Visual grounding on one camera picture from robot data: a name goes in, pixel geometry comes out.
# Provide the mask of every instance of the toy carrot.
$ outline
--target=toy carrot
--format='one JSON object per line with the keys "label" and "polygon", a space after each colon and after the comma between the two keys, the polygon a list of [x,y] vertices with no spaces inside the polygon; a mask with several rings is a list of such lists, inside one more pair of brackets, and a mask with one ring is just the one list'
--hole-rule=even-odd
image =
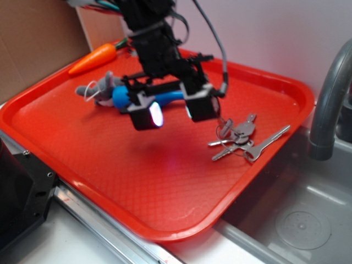
{"label": "toy carrot", "polygon": [[104,44],[103,46],[95,49],[82,60],[76,63],[68,73],[70,75],[78,74],[90,70],[94,67],[112,61],[116,57],[116,50],[124,48],[128,45],[127,38],[124,38],[117,44],[113,45],[110,43]]}

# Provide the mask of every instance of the gray stuffed animal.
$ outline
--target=gray stuffed animal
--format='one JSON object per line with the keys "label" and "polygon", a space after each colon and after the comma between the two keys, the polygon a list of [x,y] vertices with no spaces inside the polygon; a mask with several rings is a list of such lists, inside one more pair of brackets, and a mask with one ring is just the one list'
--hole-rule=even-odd
{"label": "gray stuffed animal", "polygon": [[94,103],[100,106],[114,106],[112,92],[116,86],[123,86],[120,78],[115,77],[112,71],[108,71],[104,78],[100,79],[92,89],[87,86],[78,86],[76,94],[91,97],[94,94]]}

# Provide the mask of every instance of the stainless steel sink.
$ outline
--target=stainless steel sink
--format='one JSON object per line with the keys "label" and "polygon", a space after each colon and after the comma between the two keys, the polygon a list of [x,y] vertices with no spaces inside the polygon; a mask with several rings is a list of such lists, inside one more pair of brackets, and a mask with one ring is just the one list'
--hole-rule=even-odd
{"label": "stainless steel sink", "polygon": [[351,263],[352,144],[336,139],[333,157],[315,161],[308,133],[293,135],[215,228],[267,263]]}

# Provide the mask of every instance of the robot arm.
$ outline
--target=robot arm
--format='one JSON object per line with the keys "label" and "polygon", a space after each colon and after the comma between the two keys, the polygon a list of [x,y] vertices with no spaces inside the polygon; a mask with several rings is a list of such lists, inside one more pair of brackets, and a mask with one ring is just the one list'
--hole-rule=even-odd
{"label": "robot arm", "polygon": [[[72,6],[102,3],[92,0],[68,2]],[[227,87],[216,90],[208,82],[201,63],[213,59],[212,56],[198,54],[183,58],[180,54],[178,46],[182,42],[175,39],[171,26],[166,22],[166,17],[172,15],[181,17],[185,22],[182,16],[174,14],[174,1],[111,0],[106,3],[114,3],[114,6],[118,7],[118,13],[123,16],[128,28],[133,32],[129,36],[131,46],[135,48],[143,68],[142,73],[122,78],[131,102],[126,109],[134,127],[137,130],[160,127],[162,122],[156,123],[153,118],[155,114],[153,111],[160,112],[156,115],[162,116],[160,108],[155,107],[155,96],[173,90],[182,91],[187,111],[193,121],[218,118],[220,113],[218,97],[225,95]],[[166,75],[172,75],[179,81],[169,85],[153,84],[154,79],[162,79]]]}

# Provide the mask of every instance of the white wall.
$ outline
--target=white wall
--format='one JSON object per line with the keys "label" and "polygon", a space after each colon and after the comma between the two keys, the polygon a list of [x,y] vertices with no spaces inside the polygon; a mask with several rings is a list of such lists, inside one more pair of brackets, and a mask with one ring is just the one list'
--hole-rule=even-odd
{"label": "white wall", "polygon": [[[352,38],[351,0],[199,0],[230,61],[300,80],[317,97],[339,49]],[[187,50],[219,48],[191,0],[177,11],[190,25]],[[182,23],[175,24],[180,39]]]}

